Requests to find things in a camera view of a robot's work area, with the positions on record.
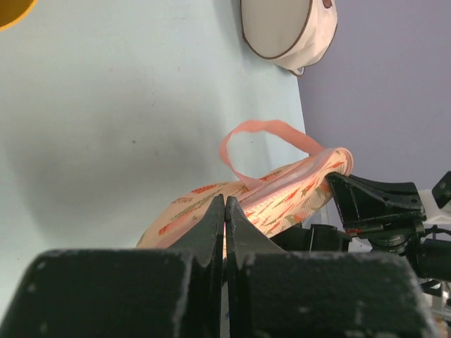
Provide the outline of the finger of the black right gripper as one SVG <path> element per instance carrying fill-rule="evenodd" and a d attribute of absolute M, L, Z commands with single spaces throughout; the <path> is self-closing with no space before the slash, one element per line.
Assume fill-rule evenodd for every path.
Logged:
<path fill-rule="evenodd" d="M 326 181 L 345 229 L 423 221 L 426 212 L 412 182 L 387 183 L 330 173 Z"/>

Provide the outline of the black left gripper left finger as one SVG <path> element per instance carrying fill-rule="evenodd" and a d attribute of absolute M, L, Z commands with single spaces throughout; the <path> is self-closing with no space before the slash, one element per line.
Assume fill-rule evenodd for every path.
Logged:
<path fill-rule="evenodd" d="M 60 249 L 31 262 L 2 337 L 218 337 L 225 204 L 167 249 Z"/>

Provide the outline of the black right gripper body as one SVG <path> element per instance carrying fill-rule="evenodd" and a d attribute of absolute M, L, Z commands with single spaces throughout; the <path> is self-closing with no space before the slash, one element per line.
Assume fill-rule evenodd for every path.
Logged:
<path fill-rule="evenodd" d="M 366 239 L 372 251 L 394 253 L 406 258 L 416 275 L 423 279 L 450 281 L 450 242 L 436 239 L 436 234 L 450 231 L 433 225 L 410 229 L 358 234 Z M 338 251 L 347 252 L 353 236 L 332 225 L 312 224 L 310 228 L 301 223 L 293 225 L 273 236 L 271 241 L 285 251 Z"/>

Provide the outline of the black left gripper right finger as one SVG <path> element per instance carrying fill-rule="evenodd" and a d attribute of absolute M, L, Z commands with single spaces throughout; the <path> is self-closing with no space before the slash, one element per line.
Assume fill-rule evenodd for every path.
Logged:
<path fill-rule="evenodd" d="M 286 252 L 225 205 L 231 337 L 440 337 L 405 259 Z"/>

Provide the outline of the pink tulip mesh laundry bag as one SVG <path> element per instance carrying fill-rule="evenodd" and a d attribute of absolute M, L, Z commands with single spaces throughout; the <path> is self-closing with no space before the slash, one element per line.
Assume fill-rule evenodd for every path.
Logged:
<path fill-rule="evenodd" d="M 238 125 L 221 142 L 219 156 L 231 166 L 228 155 L 230 138 L 240 132 L 268 132 L 291 144 L 308 156 L 284 165 L 260 178 L 237 170 L 234 182 L 219 182 L 192 190 L 173 201 L 145 230 L 137 247 L 168 248 L 197 225 L 209 204 L 219 194 L 235 197 L 246 219 L 266 237 L 271 238 L 296 225 L 326 205 L 332 191 L 327 175 L 352 172 L 353 157 L 346 148 L 325 148 L 303 132 L 281 120 L 248 120 Z"/>

